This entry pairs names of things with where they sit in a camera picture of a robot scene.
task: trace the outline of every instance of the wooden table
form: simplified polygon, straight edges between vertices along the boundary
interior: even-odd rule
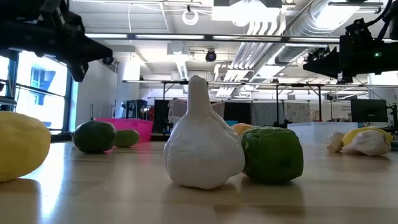
[[[0,223],[398,223],[398,154],[329,155],[304,147],[303,176],[283,186],[244,174],[214,190],[174,185],[164,143],[83,154],[53,144],[41,167],[0,184]]]

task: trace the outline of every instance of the pink bin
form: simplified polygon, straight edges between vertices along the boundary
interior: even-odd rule
[[[124,130],[124,129],[133,129],[136,130],[139,133],[139,142],[138,143],[143,143],[143,142],[149,142],[150,141],[150,135],[152,134],[152,127],[153,127],[153,122],[152,121],[144,121],[141,119],[135,119],[135,118],[95,118],[96,121],[106,121],[111,124],[116,128],[116,130]]]

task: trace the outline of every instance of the yellow fruit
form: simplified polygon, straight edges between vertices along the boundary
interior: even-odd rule
[[[239,124],[234,124],[231,126],[231,128],[238,134],[238,136],[241,136],[242,133],[249,129],[249,128],[253,128],[252,125],[250,124],[245,124],[245,123],[239,123]]]
[[[344,137],[343,137],[343,145],[344,145],[344,146],[347,146],[349,143],[351,143],[351,141],[355,138],[355,136],[356,136],[358,133],[361,133],[361,132],[364,132],[364,131],[370,131],[370,130],[379,131],[380,133],[385,134],[385,135],[386,135],[386,140],[387,140],[388,144],[391,144],[392,136],[391,136],[389,133],[387,133],[387,132],[385,132],[384,130],[381,130],[381,129],[379,129],[379,128],[368,127],[368,128],[358,128],[358,129],[354,129],[354,130],[351,130],[351,131],[350,131],[349,133],[347,133],[346,135],[344,135]]]
[[[51,134],[36,118],[0,111],[0,182],[36,170],[47,157]]]

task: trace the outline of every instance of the orange object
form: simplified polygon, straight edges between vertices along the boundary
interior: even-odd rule
[[[238,123],[231,126],[231,128],[238,134],[238,136],[241,136],[245,130],[253,127],[254,127],[253,125],[245,123]]]

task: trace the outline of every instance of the green avocado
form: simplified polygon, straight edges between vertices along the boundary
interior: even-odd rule
[[[101,153],[112,149],[116,130],[111,123],[89,121],[79,125],[72,134],[76,148],[85,153]]]
[[[139,133],[136,130],[117,130],[116,131],[116,147],[130,147],[139,141]]]
[[[262,184],[284,184],[303,173],[303,149],[294,131],[260,127],[245,131],[243,173]]]

